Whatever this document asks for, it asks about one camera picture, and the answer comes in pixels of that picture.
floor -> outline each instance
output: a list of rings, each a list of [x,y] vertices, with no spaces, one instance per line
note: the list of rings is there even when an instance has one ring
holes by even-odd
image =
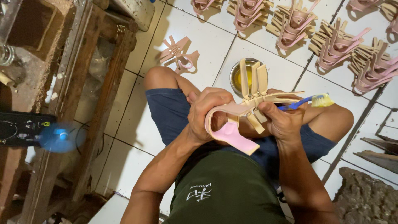
[[[348,166],[368,173],[398,189],[398,175],[376,166],[354,155],[365,149],[380,152],[382,150],[360,140],[361,137],[375,136],[379,125],[390,114],[392,108],[398,108],[398,78],[383,89],[373,90],[363,96],[351,92],[353,73],[347,68],[348,61],[324,74],[314,64],[317,59],[308,50],[309,41],[298,46],[293,52],[283,55],[275,48],[276,37],[265,27],[251,26],[246,34],[237,33],[233,25],[234,17],[226,12],[228,2],[221,10],[212,7],[197,18],[188,0],[157,0],[155,15],[147,32],[137,34],[137,45],[130,54],[125,72],[113,104],[111,115],[105,130],[105,145],[98,155],[93,168],[92,187],[95,191],[109,195],[113,191],[129,198],[131,189],[146,165],[163,148],[159,132],[151,119],[146,103],[143,80],[148,69],[160,65],[157,54],[166,48],[162,43],[170,35],[178,41],[187,36],[191,43],[187,53],[198,50],[198,70],[184,73],[182,76],[195,84],[199,90],[207,86],[221,87],[233,93],[229,84],[232,66],[241,58],[255,58],[266,64],[269,73],[269,88],[286,92],[304,90],[304,96],[329,92],[339,105],[352,111],[355,118],[353,129],[334,147],[328,155],[312,166],[319,178],[327,179],[326,189],[333,199],[341,186],[338,168]],[[275,4],[289,5],[290,0],[274,0]],[[304,0],[309,7],[313,0]],[[335,14],[349,21],[346,31],[358,34],[366,27],[372,27],[363,38],[364,44],[371,45],[374,36],[387,41],[385,29],[389,22],[379,11],[361,15],[346,10],[348,0],[322,0],[313,10],[318,15],[318,30],[321,20],[332,21]],[[391,43],[388,53],[397,56],[398,43]],[[237,102],[241,99],[234,94]],[[82,100],[76,115],[76,125],[91,120],[94,104]],[[386,134],[394,136],[398,129],[398,115],[388,119]],[[160,210],[168,215],[173,189],[166,193]],[[283,205],[286,216],[293,222],[288,206]]]

toothbrush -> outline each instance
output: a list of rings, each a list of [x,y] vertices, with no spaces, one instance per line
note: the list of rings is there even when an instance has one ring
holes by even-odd
[[[327,107],[334,104],[334,101],[330,99],[328,93],[321,93],[314,96],[307,97],[302,99],[296,103],[292,103],[287,106],[279,106],[278,109],[286,111],[286,110],[295,110],[303,103],[312,101],[311,107]]]

blue fan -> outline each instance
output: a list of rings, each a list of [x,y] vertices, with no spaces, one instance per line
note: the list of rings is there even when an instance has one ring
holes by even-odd
[[[53,123],[43,129],[40,134],[40,146],[47,151],[55,153],[67,153],[83,144],[85,136],[74,139],[71,132],[74,129],[67,123]]]

unfinished sandal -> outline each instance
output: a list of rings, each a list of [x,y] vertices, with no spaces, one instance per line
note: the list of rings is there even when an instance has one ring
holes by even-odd
[[[262,133],[265,129],[261,125],[267,121],[267,118],[258,110],[258,105],[261,102],[270,101],[273,103],[294,103],[298,99],[289,98],[289,95],[300,94],[304,92],[276,92],[267,94],[267,69],[265,65],[260,66],[260,62],[252,65],[252,95],[249,96],[249,86],[247,80],[246,60],[242,59],[239,62],[240,77],[242,84],[243,102],[235,104],[234,102],[214,107],[206,115],[205,128],[206,131],[216,140],[224,141],[244,152],[251,155],[259,145],[255,142],[246,139],[239,134],[239,117],[246,116],[248,121],[252,124],[258,133]],[[226,112],[228,115],[228,122],[218,131],[214,132],[211,129],[211,118],[216,111]]]
[[[397,69],[398,65],[391,67],[390,69],[388,69],[388,72],[386,73],[387,75],[382,79],[373,78],[370,75],[370,73],[366,72],[366,69],[363,69],[363,71],[361,72],[361,74],[357,79],[355,88],[362,93],[367,93],[372,89],[379,87],[382,84],[390,82],[394,76],[398,75],[398,72],[396,71]]]
[[[310,26],[317,16],[312,12],[320,0],[316,0],[310,9],[302,8],[302,0],[296,3],[292,0],[291,7],[277,6],[277,10],[267,24],[267,31],[278,36],[276,45],[279,49],[287,51],[298,41],[308,38],[308,33],[314,32]]]
[[[292,7],[287,22],[285,22],[285,15],[282,16],[282,27],[277,40],[279,49],[287,51],[290,47],[298,41],[308,36],[304,30],[310,25],[317,16],[310,14],[314,7],[318,4],[316,0],[307,12],[302,12],[301,8],[296,8],[295,0],[292,0]]]
[[[191,69],[194,65],[196,65],[196,62],[199,58],[198,51],[195,51],[190,55],[181,53],[185,44],[187,44],[187,42],[189,41],[189,38],[184,37],[183,39],[179,40],[177,43],[175,43],[173,36],[169,36],[169,38],[170,38],[170,43],[168,43],[167,40],[163,40],[163,43],[166,44],[168,48],[164,49],[164,51],[160,53],[160,63],[163,63],[169,59],[176,57],[175,63],[177,68],[174,71],[177,74],[182,73],[182,71]]]
[[[350,0],[348,3],[353,10],[363,12],[367,7],[375,4],[378,0]]]
[[[230,0],[227,11],[235,16],[235,29],[244,32],[251,24],[262,26],[267,22],[268,9],[273,3],[268,0]]]
[[[393,33],[398,33],[398,16],[393,21],[391,21],[388,28],[391,29]]]
[[[390,55],[385,52],[387,46],[387,43],[384,43],[382,40],[378,40],[376,37],[373,38],[372,46],[359,44],[351,54],[351,63],[348,65],[348,68],[350,68],[355,76],[359,76],[366,63],[371,61],[373,55],[378,54],[380,51],[383,53],[381,57],[377,58],[378,62],[376,63],[376,66],[388,68],[388,66],[383,63],[394,64],[394,61],[398,60],[398,57],[391,60]]]
[[[363,42],[362,36],[371,30],[371,28],[365,28],[357,36],[352,36],[344,32],[347,22],[344,21],[342,26],[340,23],[340,18],[330,27],[324,22],[320,31],[316,32],[311,39],[316,45],[310,44],[309,48],[318,55],[317,64],[324,70],[330,70],[339,62],[349,58],[351,52]]]
[[[202,15],[203,12],[214,2],[214,0],[191,0],[193,11],[197,15]]]
[[[371,61],[367,61],[361,73],[358,75],[355,82],[355,88],[358,91],[362,93],[369,92],[391,81],[394,76],[398,75],[397,58],[390,61],[382,60],[387,45],[387,43],[383,44],[379,53],[374,54]]]
[[[384,2],[380,5],[381,12],[386,16],[388,21],[393,21],[395,15],[398,13],[398,2],[390,1]]]

toothbrush bristles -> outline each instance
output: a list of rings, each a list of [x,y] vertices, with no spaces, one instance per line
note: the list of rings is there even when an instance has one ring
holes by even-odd
[[[314,95],[312,97],[312,107],[327,107],[334,104],[334,101],[330,99],[329,94],[322,93]]]

